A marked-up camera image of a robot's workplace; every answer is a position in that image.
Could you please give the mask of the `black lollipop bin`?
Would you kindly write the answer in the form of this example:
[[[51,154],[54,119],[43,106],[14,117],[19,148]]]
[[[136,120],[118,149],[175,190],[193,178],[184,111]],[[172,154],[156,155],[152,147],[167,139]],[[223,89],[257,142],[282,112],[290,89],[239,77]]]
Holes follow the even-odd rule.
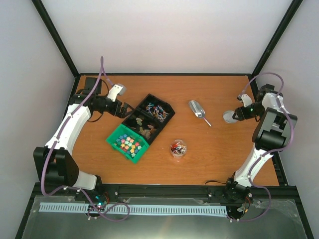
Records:
[[[162,125],[166,125],[175,115],[175,111],[169,103],[152,94],[147,94],[136,109],[157,119]]]

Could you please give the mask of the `black popsicle candy bin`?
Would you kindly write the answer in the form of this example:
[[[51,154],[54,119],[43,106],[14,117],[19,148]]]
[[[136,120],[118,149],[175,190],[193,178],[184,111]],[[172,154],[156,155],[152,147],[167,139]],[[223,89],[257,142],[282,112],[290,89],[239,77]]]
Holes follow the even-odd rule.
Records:
[[[151,145],[162,131],[162,124],[150,114],[134,111],[124,121],[123,125],[140,135]]]

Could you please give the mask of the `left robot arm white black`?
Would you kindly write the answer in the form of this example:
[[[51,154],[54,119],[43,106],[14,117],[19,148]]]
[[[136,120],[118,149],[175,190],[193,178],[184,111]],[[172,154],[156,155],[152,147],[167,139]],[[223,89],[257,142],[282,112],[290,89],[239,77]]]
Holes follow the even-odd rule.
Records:
[[[48,195],[45,185],[53,184],[76,190],[86,189],[87,196],[95,201],[103,197],[101,177],[81,171],[72,152],[83,126],[94,112],[107,112],[123,119],[133,111],[129,104],[117,99],[126,91],[124,85],[113,84],[102,95],[104,83],[100,78],[86,78],[84,88],[70,98],[66,115],[53,137],[44,147],[34,150],[33,158],[43,195]]]

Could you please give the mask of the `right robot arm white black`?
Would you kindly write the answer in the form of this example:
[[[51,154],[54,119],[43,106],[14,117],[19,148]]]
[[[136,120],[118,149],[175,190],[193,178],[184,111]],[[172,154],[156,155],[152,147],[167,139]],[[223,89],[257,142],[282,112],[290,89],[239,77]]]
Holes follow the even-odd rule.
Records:
[[[258,125],[253,133],[253,148],[243,165],[226,181],[223,192],[228,202],[244,200],[264,164],[273,154],[289,145],[294,136],[297,116],[290,114],[283,102],[283,94],[266,84],[257,93],[255,102],[247,94],[238,99],[243,106],[232,112],[232,119],[243,121],[255,118]]]

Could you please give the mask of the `green plastic bin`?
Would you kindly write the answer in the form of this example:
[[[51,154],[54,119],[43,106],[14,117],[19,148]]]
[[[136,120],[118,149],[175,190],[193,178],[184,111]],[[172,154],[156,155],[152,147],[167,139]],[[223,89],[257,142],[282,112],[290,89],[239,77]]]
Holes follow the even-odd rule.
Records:
[[[150,146],[141,135],[123,124],[106,138],[106,142],[133,164],[139,162]]]

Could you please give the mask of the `metal scoop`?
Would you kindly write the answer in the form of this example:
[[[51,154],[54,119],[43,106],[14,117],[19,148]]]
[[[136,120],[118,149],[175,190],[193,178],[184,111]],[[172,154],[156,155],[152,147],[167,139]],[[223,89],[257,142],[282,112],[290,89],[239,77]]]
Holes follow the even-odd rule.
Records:
[[[205,122],[212,127],[211,123],[206,119],[205,116],[205,110],[203,109],[203,107],[200,105],[199,102],[195,101],[195,100],[191,100],[189,101],[189,106],[192,110],[192,112],[195,114],[195,116],[199,119],[203,119],[205,120]]]

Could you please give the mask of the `clear plastic jar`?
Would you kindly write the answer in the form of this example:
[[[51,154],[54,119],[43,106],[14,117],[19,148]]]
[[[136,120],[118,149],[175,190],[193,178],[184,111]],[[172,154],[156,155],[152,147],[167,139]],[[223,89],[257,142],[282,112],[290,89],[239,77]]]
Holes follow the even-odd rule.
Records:
[[[170,144],[170,152],[174,158],[182,158],[187,152],[187,145],[181,139],[176,139]]]

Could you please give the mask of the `metal jar lid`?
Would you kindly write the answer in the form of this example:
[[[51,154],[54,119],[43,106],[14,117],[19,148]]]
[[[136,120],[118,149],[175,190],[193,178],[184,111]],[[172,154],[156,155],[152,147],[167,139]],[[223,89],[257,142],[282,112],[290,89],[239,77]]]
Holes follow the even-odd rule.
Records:
[[[234,113],[235,113],[234,111],[225,111],[223,113],[223,119],[225,120],[225,122],[236,123],[238,120],[233,118]]]

